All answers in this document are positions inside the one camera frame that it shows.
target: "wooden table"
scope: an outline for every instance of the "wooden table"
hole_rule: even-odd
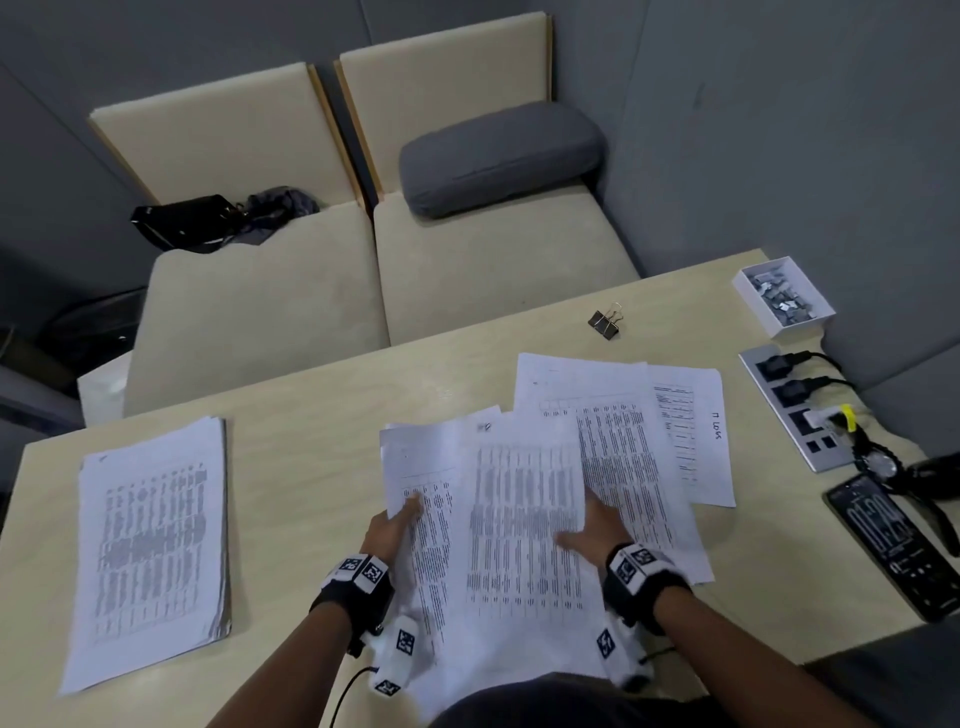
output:
[[[697,591],[730,619],[796,662],[917,625],[821,501],[852,467],[812,473],[737,358],[768,340],[731,279],[764,259],[760,251],[734,255],[28,446],[0,539],[4,723],[204,725],[303,617],[323,576],[359,546],[370,516],[384,507],[381,426],[494,404],[509,410],[521,352],[721,371],[737,508],[695,506],[717,579]],[[608,342],[587,318],[614,301],[625,319]],[[818,397],[824,404],[852,398],[830,390]],[[57,698],[77,571],[81,459],[203,415],[228,420],[233,633]],[[922,456],[878,425],[868,429],[905,461]],[[334,696],[356,667],[345,660]],[[361,687],[340,721],[414,719],[410,706],[398,710]]]

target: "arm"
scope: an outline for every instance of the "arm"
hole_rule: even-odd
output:
[[[360,550],[394,564],[403,534],[420,514],[420,498],[396,516],[370,521]],[[325,602],[304,618],[263,665],[210,721],[207,728],[316,728],[347,654],[352,628],[347,611]]]
[[[587,522],[557,543],[581,553],[601,573],[607,557],[633,538],[616,508],[587,490]],[[682,587],[656,597],[654,618],[728,714],[747,728],[817,725],[869,728],[869,720],[799,667],[721,617]]]

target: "forearm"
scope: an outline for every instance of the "forearm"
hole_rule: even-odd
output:
[[[685,589],[664,590],[654,605],[654,616],[710,694],[739,725],[873,725],[802,669]]]
[[[338,604],[314,609],[208,728],[317,728],[347,653],[350,620]]]

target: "yellow tag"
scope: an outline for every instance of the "yellow tag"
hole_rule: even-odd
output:
[[[853,408],[848,404],[841,404],[840,411],[847,418],[847,431],[856,432],[856,415],[853,414]]]

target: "power strip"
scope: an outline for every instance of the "power strip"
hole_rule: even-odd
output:
[[[759,387],[763,398],[767,404],[777,414],[780,423],[786,429],[793,444],[797,446],[800,455],[804,457],[806,464],[815,473],[840,468],[844,465],[850,465],[853,462],[853,452],[850,446],[837,439],[829,431],[822,427],[811,427],[804,417],[804,412],[810,409],[809,402],[798,404],[793,407],[784,407],[774,394],[774,387],[783,384],[789,378],[794,378],[791,373],[788,378],[774,379],[768,381],[757,364],[766,361],[771,356],[780,353],[780,348],[776,344],[768,344],[756,349],[747,349],[740,354],[740,361],[750,372],[756,386]]]

